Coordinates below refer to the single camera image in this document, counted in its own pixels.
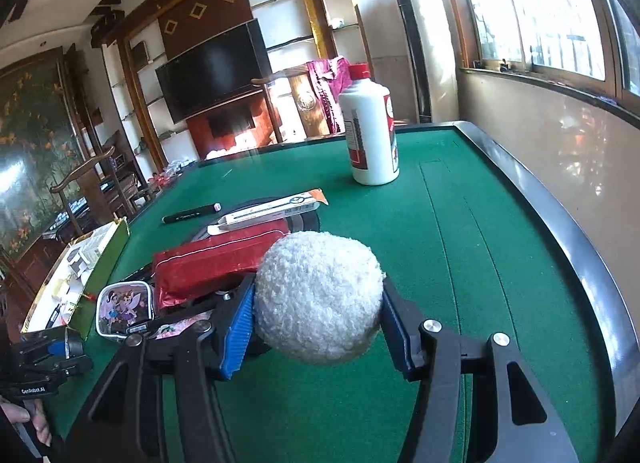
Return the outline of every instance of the red package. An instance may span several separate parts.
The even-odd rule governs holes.
[[[237,286],[242,274],[256,271],[271,245],[288,234],[287,221],[279,219],[156,253],[156,311]]]

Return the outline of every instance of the bottle label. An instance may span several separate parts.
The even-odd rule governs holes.
[[[362,135],[360,133],[360,123],[358,113],[355,109],[351,111],[352,120],[344,120],[344,135],[349,149],[351,166],[361,170],[367,170],[367,155],[362,146]]]
[[[396,140],[396,131],[394,129],[394,108],[391,105],[391,96],[385,95],[386,109],[386,125],[389,129],[389,142],[391,143],[391,162],[394,166],[394,172],[398,170],[398,141]]]

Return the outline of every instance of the pink cloth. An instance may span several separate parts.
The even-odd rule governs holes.
[[[311,86],[324,112],[329,132],[344,132],[344,119],[338,105],[338,94],[351,85],[349,61],[345,57],[307,62]]]

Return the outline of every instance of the finger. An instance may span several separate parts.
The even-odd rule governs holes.
[[[26,423],[31,419],[29,411],[13,403],[2,403],[0,407],[10,423]]]
[[[31,416],[31,422],[33,423],[33,426],[35,427],[37,432],[40,432],[45,427],[47,427],[47,418],[41,411],[36,411],[36,413]]]
[[[45,427],[38,433],[38,441],[40,443],[47,444],[47,440],[51,438],[51,433],[49,432],[49,427]]]

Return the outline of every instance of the green felt table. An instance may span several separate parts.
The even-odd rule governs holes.
[[[165,215],[319,187],[329,201],[318,210],[321,230],[371,247],[425,318],[472,337],[501,331],[517,341],[580,461],[594,463],[614,435],[612,382],[602,336],[567,259],[510,181],[454,128],[399,134],[398,147],[400,175],[379,187],[354,182],[343,140],[192,168],[131,223],[111,282],[207,223],[162,224]],[[92,332],[86,351],[94,371],[48,400],[62,435],[117,348]],[[168,451],[180,462],[175,390],[164,381]],[[417,383],[394,370],[382,334],[340,366],[305,366],[271,350],[217,387],[239,463],[394,462],[417,393]],[[470,393],[466,379],[453,462],[465,454]],[[111,443],[96,440],[96,447]]]

